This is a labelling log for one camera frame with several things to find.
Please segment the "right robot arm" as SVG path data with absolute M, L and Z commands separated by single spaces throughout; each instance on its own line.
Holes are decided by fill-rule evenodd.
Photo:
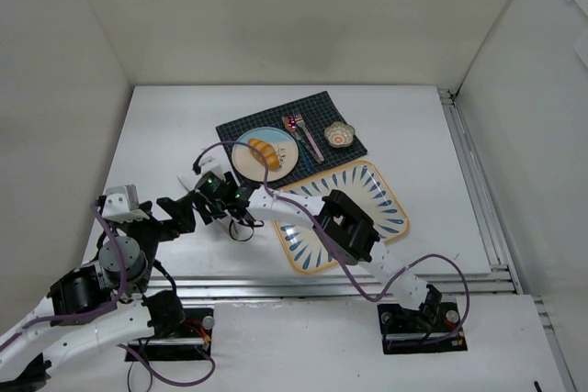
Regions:
M 437 320 L 440 292 L 385 251 L 380 261 L 372 256 L 380 242 L 375 222 L 341 190 L 301 196 L 273 190 L 266 182 L 237 185 L 230 173 L 220 178 L 207 172 L 186 190 L 180 204 L 190 226 L 199 215 L 205 224 L 230 217 L 253 230 L 269 221 L 311 230 L 365 300 L 377 303 L 391 293 L 419 326 L 429 329 Z

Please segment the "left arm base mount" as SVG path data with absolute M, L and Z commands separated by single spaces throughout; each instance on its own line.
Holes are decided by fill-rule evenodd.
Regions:
M 203 361 L 210 355 L 214 309 L 184 307 L 173 290 L 144 297 L 154 335 L 127 342 L 147 362 Z

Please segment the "bread roll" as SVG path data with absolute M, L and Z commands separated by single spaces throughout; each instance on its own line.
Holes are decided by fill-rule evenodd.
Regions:
M 275 148 L 264 140 L 251 138 L 247 144 L 252 148 L 252 156 L 261 164 L 266 164 L 270 171 L 277 171 L 281 161 Z

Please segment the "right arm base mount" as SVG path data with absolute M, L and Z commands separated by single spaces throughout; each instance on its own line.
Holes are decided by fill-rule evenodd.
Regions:
M 435 319 L 419 318 L 397 304 L 378 305 L 381 348 L 385 355 L 466 352 L 465 332 L 448 337 L 461 315 L 454 299 L 443 301 Z

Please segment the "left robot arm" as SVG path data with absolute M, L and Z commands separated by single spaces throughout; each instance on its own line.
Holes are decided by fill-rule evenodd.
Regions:
M 96 257 L 55 282 L 48 294 L 1 338 L 1 388 L 37 391 L 49 371 L 67 358 L 106 344 L 173 335 L 186 318 L 175 286 L 152 296 L 145 291 L 163 241 L 196 227 L 189 196 L 162 197 L 167 214 L 158 220 L 150 202 L 121 193 L 101 196 L 91 210 L 102 228 Z

